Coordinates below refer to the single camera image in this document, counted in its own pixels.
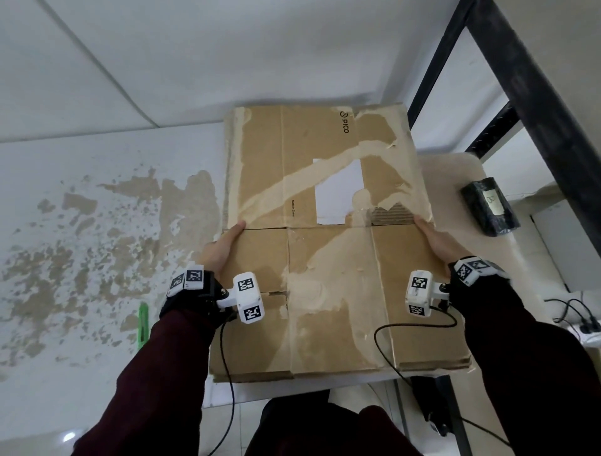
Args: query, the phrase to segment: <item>person's right arm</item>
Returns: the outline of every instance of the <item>person's right arm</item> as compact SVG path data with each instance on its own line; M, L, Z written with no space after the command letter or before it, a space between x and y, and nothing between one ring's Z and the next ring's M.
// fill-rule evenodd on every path
M416 224L451 267L471 256L449 234L421 220ZM453 281L459 279L451 281L450 301L465 317L468 347L514 452L578 454L595 448L601 383L576 338L536 321L502 277L480 277L470 287Z

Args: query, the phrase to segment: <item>white paper label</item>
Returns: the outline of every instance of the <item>white paper label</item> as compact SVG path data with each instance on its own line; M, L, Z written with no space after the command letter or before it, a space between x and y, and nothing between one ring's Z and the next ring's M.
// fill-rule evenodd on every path
M353 195L363 189L361 160L353 160L346 168L332 174L315 186L315 208L319 225L343 225L353 211Z
M484 199L489 205L490 210L494 215L503 215L505 210L503 210L503 205L499 200L499 194L495 189L483 191L482 195L484 195Z

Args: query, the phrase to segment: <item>person's left arm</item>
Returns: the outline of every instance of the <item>person's left arm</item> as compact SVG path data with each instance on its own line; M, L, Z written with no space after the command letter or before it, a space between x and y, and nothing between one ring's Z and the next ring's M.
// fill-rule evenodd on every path
M244 226L234 226L209 244L198 263L217 274ZM165 313L119 375L111 402L98 424L75 443L73 455L198 454L215 329L214 321L193 310Z

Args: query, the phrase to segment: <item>person's left hand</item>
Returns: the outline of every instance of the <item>person's left hand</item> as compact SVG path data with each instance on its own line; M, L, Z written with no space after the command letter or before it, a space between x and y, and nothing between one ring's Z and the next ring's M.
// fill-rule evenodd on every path
M205 270L213 271L217 276L230 256L232 243L244 231L245 227L246 222L240 220L230 230L223 233L217 241L205 245L203 252L195 258L196 263L204 265Z

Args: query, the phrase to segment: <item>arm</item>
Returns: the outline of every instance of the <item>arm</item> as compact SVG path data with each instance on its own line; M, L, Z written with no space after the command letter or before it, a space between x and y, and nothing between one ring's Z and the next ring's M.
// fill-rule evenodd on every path
M448 233L415 222L445 263L472 256ZM451 279L450 300L465 317L468 346L514 452L595 448L601 384L576 338L537 322L501 277L480 277L470 287L457 282Z
M207 245L197 262L220 272L244 227L240 222ZM184 307L166 312L153 326L119 375L100 421L75 443L75 456L198 454L209 346L222 322Z

